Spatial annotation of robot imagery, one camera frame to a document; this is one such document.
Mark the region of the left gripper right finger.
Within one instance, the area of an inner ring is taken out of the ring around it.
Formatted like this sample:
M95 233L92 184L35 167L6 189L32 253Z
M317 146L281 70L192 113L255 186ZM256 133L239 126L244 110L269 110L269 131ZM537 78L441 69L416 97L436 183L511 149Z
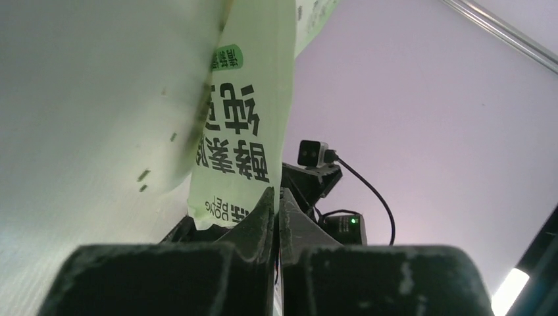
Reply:
M285 189L278 212L284 315L491 315L472 259L445 245L344 246Z

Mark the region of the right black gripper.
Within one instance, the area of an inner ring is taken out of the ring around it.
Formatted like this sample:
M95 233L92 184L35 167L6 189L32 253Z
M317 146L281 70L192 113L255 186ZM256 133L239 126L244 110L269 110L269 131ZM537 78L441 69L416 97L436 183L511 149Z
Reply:
M340 166L335 164L303 168L283 163L281 187L289 189L302 212L337 242L366 245L362 214L347 209L323 213L317 208L317 203L327 197L342 176Z

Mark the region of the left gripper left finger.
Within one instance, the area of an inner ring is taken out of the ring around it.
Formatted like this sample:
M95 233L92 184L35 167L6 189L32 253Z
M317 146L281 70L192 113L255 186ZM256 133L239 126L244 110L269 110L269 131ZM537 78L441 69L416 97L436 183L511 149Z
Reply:
M275 197L214 242L81 246L39 314L272 315Z

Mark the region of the green cat litter bag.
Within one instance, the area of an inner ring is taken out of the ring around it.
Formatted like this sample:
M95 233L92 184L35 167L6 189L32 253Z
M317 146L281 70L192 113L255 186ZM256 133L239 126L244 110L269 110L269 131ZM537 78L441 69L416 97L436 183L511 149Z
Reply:
M337 1L234 1L213 53L195 138L187 215L199 230L232 228L264 193L278 208L295 58Z

